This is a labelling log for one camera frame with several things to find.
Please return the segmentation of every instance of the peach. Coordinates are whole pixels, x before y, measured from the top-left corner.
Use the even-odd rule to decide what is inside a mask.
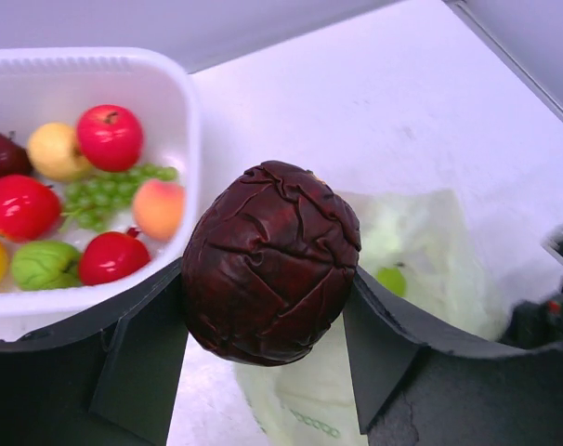
[[[185,189],[179,184],[149,179],[135,194],[133,218],[148,237],[168,242],[180,226],[185,201]]]

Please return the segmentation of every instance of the yellow pear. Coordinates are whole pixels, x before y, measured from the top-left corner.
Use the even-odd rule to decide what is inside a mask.
[[[38,127],[28,140],[27,152],[33,168],[55,181],[83,178],[93,167],[79,150],[75,129],[64,123]]]

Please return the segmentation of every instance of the green apple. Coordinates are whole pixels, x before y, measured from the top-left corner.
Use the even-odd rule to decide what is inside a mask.
[[[381,268],[376,273],[376,280],[394,295],[405,296],[407,284],[403,273],[397,267]]]
[[[23,291],[56,290],[79,285],[81,253],[68,243],[42,240],[24,244],[11,260],[11,275]]]

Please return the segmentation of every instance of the black foam holder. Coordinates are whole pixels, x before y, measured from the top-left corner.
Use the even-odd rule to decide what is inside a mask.
[[[371,446],[563,446],[563,340],[534,349],[483,340],[363,269],[344,321]]]
[[[0,341],[0,446],[162,446],[188,331],[180,259],[124,293]]]

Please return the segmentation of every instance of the green grape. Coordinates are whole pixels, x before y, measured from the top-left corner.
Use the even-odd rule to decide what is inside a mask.
[[[111,197],[102,192],[94,193],[93,200],[96,206],[108,206],[111,203]]]
[[[62,206],[62,210],[68,213],[75,212],[77,209],[79,209],[79,203],[71,200],[68,200]]]
[[[94,216],[91,212],[82,212],[75,219],[77,220],[77,224],[80,228],[83,228],[84,230],[91,230],[98,222],[96,216]]]
[[[123,181],[128,181],[129,175],[126,172],[118,172],[116,174],[112,174],[111,180],[116,181],[117,183],[122,183]]]
[[[65,187],[65,196],[69,199],[75,199],[79,197],[82,192],[81,183],[71,183]]]
[[[114,175],[112,172],[104,172],[103,170],[96,172],[96,177],[101,179],[112,179],[112,175]]]
[[[126,181],[123,183],[119,183],[118,185],[118,194],[123,196],[128,196],[131,193],[135,193],[137,189],[137,185],[131,181]]]
[[[131,167],[129,169],[127,174],[129,176],[129,178],[138,178],[138,177],[141,177],[143,175],[143,170],[141,169],[140,166],[134,165],[133,167]]]
[[[116,187],[116,182],[111,179],[100,182],[100,188],[108,193],[114,193]]]
[[[92,202],[92,199],[87,195],[83,195],[79,197],[79,200],[77,200],[77,204],[79,204],[80,208],[89,209],[94,205],[94,202]]]
[[[122,195],[113,195],[111,197],[111,201],[112,201],[112,208],[117,211],[127,208],[126,198],[123,197]]]
[[[134,193],[132,193],[131,195],[129,195],[128,197],[123,197],[124,200],[124,206],[125,207],[129,207],[131,205],[131,203],[133,202],[133,197],[135,196]]]
[[[101,220],[110,215],[111,209],[108,207],[96,207],[89,212],[93,214],[96,219]]]
[[[153,177],[159,170],[159,167],[152,163],[147,163],[141,166],[141,171],[147,177]]]
[[[85,189],[88,192],[95,192],[99,190],[100,181],[97,178],[91,178],[85,183]]]
[[[107,227],[108,225],[106,224],[105,221],[98,220],[94,223],[91,229],[93,229],[95,232],[101,233],[101,232],[105,232]]]
[[[178,171],[174,167],[163,167],[158,171],[157,176],[162,181],[174,181],[178,178]]]

